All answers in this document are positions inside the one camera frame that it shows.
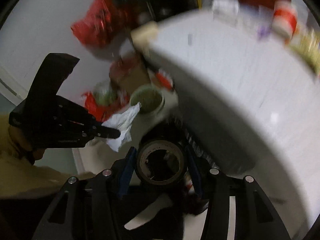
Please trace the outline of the beige sleeve forearm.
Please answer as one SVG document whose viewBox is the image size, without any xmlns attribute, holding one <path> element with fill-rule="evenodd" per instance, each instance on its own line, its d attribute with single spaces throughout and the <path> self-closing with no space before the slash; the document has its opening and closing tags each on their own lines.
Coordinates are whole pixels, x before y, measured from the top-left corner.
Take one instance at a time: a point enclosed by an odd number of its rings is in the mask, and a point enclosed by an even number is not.
<svg viewBox="0 0 320 240">
<path fill-rule="evenodd" d="M 9 136 L 9 115 L 1 115 L 1 198 L 23 199 L 59 191 L 72 174 L 35 166 L 19 154 Z"/>
</svg>

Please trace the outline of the left hand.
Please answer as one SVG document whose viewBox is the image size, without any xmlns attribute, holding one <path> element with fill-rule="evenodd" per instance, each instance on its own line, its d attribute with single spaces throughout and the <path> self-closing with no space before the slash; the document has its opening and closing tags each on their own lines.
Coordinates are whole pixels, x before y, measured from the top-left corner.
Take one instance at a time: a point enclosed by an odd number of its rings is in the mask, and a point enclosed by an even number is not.
<svg viewBox="0 0 320 240">
<path fill-rule="evenodd" d="M 10 125 L 9 136 L 13 145 L 18 149 L 19 154 L 25 157 L 30 163 L 34 164 L 35 161 L 43 158 L 46 149 L 29 144 L 19 128 Z"/>
</svg>

